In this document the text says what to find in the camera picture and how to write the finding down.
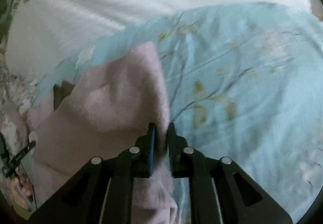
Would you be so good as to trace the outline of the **mauve knit garment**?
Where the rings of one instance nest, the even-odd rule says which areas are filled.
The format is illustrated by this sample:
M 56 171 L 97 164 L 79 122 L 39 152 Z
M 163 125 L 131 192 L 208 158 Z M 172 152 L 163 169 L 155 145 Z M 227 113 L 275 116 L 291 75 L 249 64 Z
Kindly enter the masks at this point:
M 154 43 L 85 71 L 71 94 L 52 109 L 44 101 L 30 115 L 35 141 L 29 177 L 41 207 L 93 157 L 109 159 L 134 145 L 149 123 L 157 125 L 156 166 L 136 179 L 133 223 L 174 223 L 177 205 L 163 165 L 170 122 L 168 95 Z

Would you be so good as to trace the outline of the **white floral pillow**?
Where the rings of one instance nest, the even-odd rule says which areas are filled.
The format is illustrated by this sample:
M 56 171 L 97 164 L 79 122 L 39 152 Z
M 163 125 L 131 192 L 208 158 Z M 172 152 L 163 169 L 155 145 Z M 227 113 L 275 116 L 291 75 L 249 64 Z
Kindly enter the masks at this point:
M 13 159 L 29 144 L 27 113 L 32 102 L 33 92 L 29 81 L 10 73 L 5 60 L 1 59 L 1 134 L 9 159 Z M 33 186 L 24 166 L 18 165 L 8 178 L 1 173 L 1 191 L 9 205 L 19 213 L 30 215 L 33 212 Z

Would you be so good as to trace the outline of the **light blue floral quilt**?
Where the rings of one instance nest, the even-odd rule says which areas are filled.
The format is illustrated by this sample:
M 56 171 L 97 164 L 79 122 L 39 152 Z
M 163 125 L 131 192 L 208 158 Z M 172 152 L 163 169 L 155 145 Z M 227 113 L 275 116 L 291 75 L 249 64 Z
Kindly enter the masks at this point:
M 193 9 L 97 40 L 45 87 L 74 89 L 88 69 L 146 42 L 161 63 L 169 124 L 205 156 L 230 157 L 297 223 L 322 188 L 322 22 L 269 3 Z M 174 223 L 190 223 L 188 180 L 171 180 Z

